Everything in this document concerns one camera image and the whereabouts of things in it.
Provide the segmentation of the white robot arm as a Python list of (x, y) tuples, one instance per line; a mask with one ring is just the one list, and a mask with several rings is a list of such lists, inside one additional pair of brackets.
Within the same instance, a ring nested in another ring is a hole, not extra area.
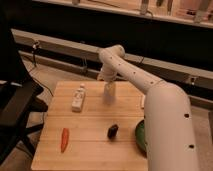
[(200, 171), (191, 104), (174, 83), (128, 63), (121, 45), (98, 52), (101, 77), (123, 76), (145, 95), (144, 126), (148, 171)]

